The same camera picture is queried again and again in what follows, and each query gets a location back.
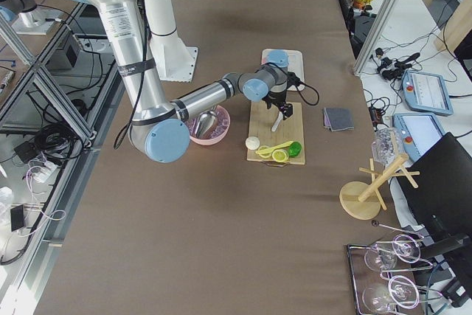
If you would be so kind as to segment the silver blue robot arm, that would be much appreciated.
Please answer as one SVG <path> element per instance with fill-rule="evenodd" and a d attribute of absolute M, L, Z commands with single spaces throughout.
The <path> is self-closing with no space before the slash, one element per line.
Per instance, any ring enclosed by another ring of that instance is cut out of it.
<path fill-rule="evenodd" d="M 292 115 L 286 92 L 292 73 L 279 54 L 252 73 L 229 73 L 175 100 L 163 80 L 190 80 L 198 50 L 179 38 L 171 0 L 73 0 L 94 6 L 110 42 L 133 110 L 125 129 L 131 144 L 149 159 L 179 159 L 190 143 L 186 121 L 236 94 Z"/>

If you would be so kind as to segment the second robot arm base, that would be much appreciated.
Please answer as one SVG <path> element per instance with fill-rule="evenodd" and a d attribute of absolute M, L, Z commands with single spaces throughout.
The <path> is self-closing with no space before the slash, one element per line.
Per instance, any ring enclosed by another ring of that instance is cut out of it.
<path fill-rule="evenodd" d="M 46 35 L 60 23 L 61 10 L 42 10 L 35 0 L 1 0 L 1 15 L 19 35 Z"/>

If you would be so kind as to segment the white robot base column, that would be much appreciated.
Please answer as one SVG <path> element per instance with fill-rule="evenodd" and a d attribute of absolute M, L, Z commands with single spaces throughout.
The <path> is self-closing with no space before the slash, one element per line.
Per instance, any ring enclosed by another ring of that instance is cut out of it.
<path fill-rule="evenodd" d="M 191 82 L 198 49 L 180 39 L 171 0 L 145 0 L 151 31 L 150 48 L 159 77 L 164 81 Z"/>

